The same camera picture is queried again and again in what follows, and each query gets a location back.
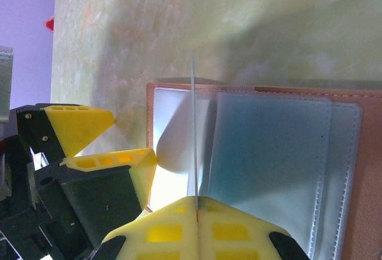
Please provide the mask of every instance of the rectangular cutout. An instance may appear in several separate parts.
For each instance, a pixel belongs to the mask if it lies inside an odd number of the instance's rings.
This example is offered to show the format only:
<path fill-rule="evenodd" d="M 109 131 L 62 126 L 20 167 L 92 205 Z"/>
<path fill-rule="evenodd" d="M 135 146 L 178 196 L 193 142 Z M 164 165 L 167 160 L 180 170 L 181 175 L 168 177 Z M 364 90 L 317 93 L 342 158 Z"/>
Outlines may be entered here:
<path fill-rule="evenodd" d="M 89 169 L 89 168 L 95 168 L 96 167 L 96 163 L 90 157 L 87 157 L 87 158 L 82 159 L 82 160 L 77 160 L 76 164 L 79 168 L 83 168 L 83 169 Z"/>
<path fill-rule="evenodd" d="M 112 164 L 114 164 L 114 161 L 111 157 L 100 157 L 99 161 L 103 166 L 111 166 Z"/>
<path fill-rule="evenodd" d="M 251 240 L 247 228 L 240 223 L 219 223 L 212 225 L 214 239 L 218 241 Z"/>
<path fill-rule="evenodd" d="M 122 154 L 117 154 L 117 159 L 120 163 L 128 163 L 131 162 L 133 159 L 128 153 L 122 153 Z"/>
<path fill-rule="evenodd" d="M 161 224 L 149 228 L 147 242 L 179 242 L 182 240 L 180 224 Z"/>

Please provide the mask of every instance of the stitching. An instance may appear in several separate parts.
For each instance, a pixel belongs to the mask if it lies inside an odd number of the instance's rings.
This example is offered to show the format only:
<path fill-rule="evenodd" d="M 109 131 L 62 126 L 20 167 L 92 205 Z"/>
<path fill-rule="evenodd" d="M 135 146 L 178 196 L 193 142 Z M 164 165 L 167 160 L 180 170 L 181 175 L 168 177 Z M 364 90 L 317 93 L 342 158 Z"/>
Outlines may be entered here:
<path fill-rule="evenodd" d="M 355 135 L 356 135 L 356 124 L 359 122 L 360 114 L 356 111 L 355 106 L 342 106 L 342 108 L 348 108 L 354 110 L 354 118 L 353 118 L 353 126 L 352 126 L 352 137 L 350 139 L 349 144 L 349 152 L 347 155 L 347 166 L 346 166 L 346 174 L 345 174 L 345 183 L 342 193 L 342 200 L 341 200 L 341 208 L 340 208 L 340 215 L 338 217 L 337 222 L 337 228 L 336 228 L 336 235 L 334 239 L 334 250 L 332 253 L 332 259 L 335 259 L 336 255 L 338 254 L 338 245 L 339 245 L 339 238 L 343 237 L 343 228 L 341 227 L 342 223 L 344 222 L 343 216 L 345 213 L 347 213 L 347 203 L 349 202 L 350 197 L 350 186 L 352 185 L 350 182 L 352 181 L 352 175 L 353 175 L 353 169 L 354 169 L 354 161 L 352 162 L 352 157 L 356 153 L 355 148 Z"/>
<path fill-rule="evenodd" d="M 256 92 L 268 92 L 277 94 L 295 94 L 295 95 L 317 95 L 317 96 L 335 96 L 335 97 L 352 97 L 352 98 L 382 98 L 377 95 L 346 95 L 346 94 L 326 94 L 326 93 L 303 93 L 303 92 L 280 92 L 280 91 L 256 91 Z"/>
<path fill-rule="evenodd" d="M 185 86 L 163 86 L 158 88 L 165 88 L 165 89 L 187 89 Z M 285 94 L 285 95 L 315 95 L 315 96 L 333 96 L 333 97 L 351 97 L 351 98 L 382 98 L 378 95 L 347 95 L 347 94 L 327 94 L 327 93 L 303 93 L 303 92 L 280 92 L 280 91 L 261 91 L 256 90 L 255 86 L 240 86 L 240 87 L 231 87 L 231 86 L 224 86 L 224 88 L 196 88 L 196 90 L 201 91 L 218 91 L 218 92 L 258 92 L 258 93 L 274 93 L 274 94 Z"/>
<path fill-rule="evenodd" d="M 326 116 L 325 116 L 325 122 L 326 122 L 326 128 L 325 131 L 330 134 L 330 124 L 329 117 L 331 117 L 331 103 L 330 106 L 326 104 Z M 324 192 L 324 184 L 325 184 L 325 172 L 326 172 L 326 166 L 328 163 L 327 158 L 327 152 L 329 150 L 329 136 L 326 136 L 326 138 L 322 139 L 322 142 L 327 142 L 322 146 L 323 150 L 326 148 L 326 154 L 324 151 L 321 152 L 321 158 L 322 160 L 325 158 L 325 162 L 322 162 L 321 168 L 320 168 L 320 176 L 318 178 L 317 183 L 317 189 L 316 189 L 316 201 L 315 201 L 315 208 L 313 213 L 313 223 L 312 223 L 312 229 L 310 230 L 310 240 L 309 240 L 309 258 L 313 258 L 315 254 L 315 248 L 316 248 L 316 239 L 317 239 L 317 233 L 318 233 L 318 223 L 320 221 L 320 214 L 321 214 L 321 203 L 322 203 L 322 195 Z"/>

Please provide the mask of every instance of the card holder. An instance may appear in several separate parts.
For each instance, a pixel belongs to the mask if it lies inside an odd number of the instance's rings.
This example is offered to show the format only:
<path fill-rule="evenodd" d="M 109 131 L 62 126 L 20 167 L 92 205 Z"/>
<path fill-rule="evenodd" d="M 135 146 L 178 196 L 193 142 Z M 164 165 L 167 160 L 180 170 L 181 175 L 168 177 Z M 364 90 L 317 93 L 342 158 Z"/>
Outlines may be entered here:
<path fill-rule="evenodd" d="M 220 94 L 208 195 L 339 259 L 361 109 L 325 98 Z"/>

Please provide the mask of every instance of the tabletop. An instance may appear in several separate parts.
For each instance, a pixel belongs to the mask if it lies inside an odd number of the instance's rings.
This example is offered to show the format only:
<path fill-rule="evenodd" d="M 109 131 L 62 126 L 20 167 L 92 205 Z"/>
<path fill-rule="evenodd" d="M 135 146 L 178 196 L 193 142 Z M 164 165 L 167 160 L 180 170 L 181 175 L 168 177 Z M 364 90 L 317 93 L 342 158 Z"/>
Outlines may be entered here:
<path fill-rule="evenodd" d="M 382 88 L 382 0 L 56 0 L 52 102 L 111 110 L 87 149 L 146 146 L 146 84 Z"/>

